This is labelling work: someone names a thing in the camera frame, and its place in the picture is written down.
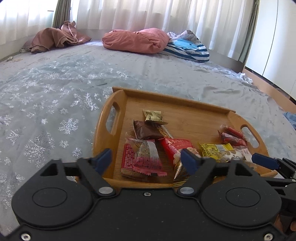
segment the pink snack packet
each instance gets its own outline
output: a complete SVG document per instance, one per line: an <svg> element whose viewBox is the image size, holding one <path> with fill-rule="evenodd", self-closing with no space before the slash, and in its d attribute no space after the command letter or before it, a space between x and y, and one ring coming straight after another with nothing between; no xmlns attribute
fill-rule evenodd
<svg viewBox="0 0 296 241"><path fill-rule="evenodd" d="M135 160L133 170L149 176L166 176L167 173L162 170L162 163L159 159L154 140L138 140L128 138L133 151Z"/></svg>

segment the striped pillow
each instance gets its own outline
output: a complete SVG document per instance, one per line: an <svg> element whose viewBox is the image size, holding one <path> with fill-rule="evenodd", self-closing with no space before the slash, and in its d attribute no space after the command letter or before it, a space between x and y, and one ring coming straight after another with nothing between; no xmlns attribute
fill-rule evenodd
<svg viewBox="0 0 296 241"><path fill-rule="evenodd" d="M185 39L169 41L160 53L197 62L207 62L210 60L210 54L203 44L196 45Z"/></svg>

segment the snack package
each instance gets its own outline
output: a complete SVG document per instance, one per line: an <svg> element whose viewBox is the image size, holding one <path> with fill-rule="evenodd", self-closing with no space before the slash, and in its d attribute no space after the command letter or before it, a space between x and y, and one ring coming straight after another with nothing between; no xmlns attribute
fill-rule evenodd
<svg viewBox="0 0 296 241"><path fill-rule="evenodd" d="M235 136L239 139L243 139L244 141L247 141L246 137L244 136L243 133L233 129L232 127L228 126L228 125L221 125L219 128L220 132L226 132L228 134L231 134L232 136Z"/></svg>
<svg viewBox="0 0 296 241"><path fill-rule="evenodd" d="M123 157L122 157L122 163L121 163L121 175L132 178L132 179L136 179L142 182L147 182L148 181L147 175L139 172L135 172L133 170L134 160L135 160L135 153L127 140L126 143L124 144Z"/></svg>
<svg viewBox="0 0 296 241"><path fill-rule="evenodd" d="M233 149L230 151L221 152L221 158L219 162L229 162L235 158L236 160L243 160L244 155L237 149Z"/></svg>
<svg viewBox="0 0 296 241"><path fill-rule="evenodd" d="M153 123L160 124L160 125L166 125L167 124L167 122L163 121L161 111L143 110L143 113L145 115L145 121L151 121Z"/></svg>
<svg viewBox="0 0 296 241"><path fill-rule="evenodd" d="M231 144L200 144L202 156L212 157L217 162L221 158L221 152L233 150Z"/></svg>
<svg viewBox="0 0 296 241"><path fill-rule="evenodd" d="M250 168L252 168L253 170L256 170L257 165L255 163L252 162L252 154L250 153L248 148L242 149L240 150L242 152L242 154L244 155L244 160L243 162L245 164L247 164Z"/></svg>
<svg viewBox="0 0 296 241"><path fill-rule="evenodd" d="M140 140L158 140L171 137L164 126L149 121L134 120L133 130L137 139Z"/></svg>
<svg viewBox="0 0 296 241"><path fill-rule="evenodd" d="M158 156L158 152L153 140L138 140L128 138L133 151L135 152L135 159L133 170L143 173L145 175L166 176L167 173L162 171L162 164Z"/></svg>
<svg viewBox="0 0 296 241"><path fill-rule="evenodd" d="M224 151L221 152L221 159L220 162L229 162L233 161L236 158L236 161L242 160L243 163L247 164L250 168L256 169L257 166L255 163L252 162L252 154L250 153L248 148L244 149L233 149L231 151Z"/></svg>
<svg viewBox="0 0 296 241"><path fill-rule="evenodd" d="M174 167L174 178L173 184L175 187L181 186L190 175L187 173L186 169L183 167L181 162L181 151L186 148L191 151L197 157L201 157L198 151L193 147L192 143L184 139L172 139L164 138L160 140L165 153L172 166Z"/></svg>
<svg viewBox="0 0 296 241"><path fill-rule="evenodd" d="M232 146L246 146L247 145L247 143L243 139L234 137L234 136L227 134L225 132L221 133L220 131L218 131L218 133L219 133L219 136L220 136L223 144L230 143Z"/></svg>

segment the wooden floor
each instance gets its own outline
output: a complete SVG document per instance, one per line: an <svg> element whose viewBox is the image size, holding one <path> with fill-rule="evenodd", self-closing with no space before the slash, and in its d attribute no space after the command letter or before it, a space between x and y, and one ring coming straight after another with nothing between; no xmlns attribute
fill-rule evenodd
<svg viewBox="0 0 296 241"><path fill-rule="evenodd" d="M288 97L286 97L284 94L272 87L265 80L261 79L259 76L253 74L247 69L244 69L243 73L245 73L248 77L250 77L253 80L253 84L256 85L259 90L272 97L276 101L276 103L284 109L284 111L296 113L296 105L292 101L290 101Z"/></svg>

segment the bed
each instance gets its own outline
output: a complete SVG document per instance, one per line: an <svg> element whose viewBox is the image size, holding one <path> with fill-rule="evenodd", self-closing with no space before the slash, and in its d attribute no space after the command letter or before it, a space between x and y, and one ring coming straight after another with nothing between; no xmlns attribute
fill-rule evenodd
<svg viewBox="0 0 296 241"><path fill-rule="evenodd" d="M95 126L112 86L193 99L235 110L269 155L296 160L296 132L275 101L243 75L213 62L104 49L100 41L31 55L0 69L0 231L18 223L15 191L50 159L92 155ZM112 125L114 112L108 121Z"/></svg>

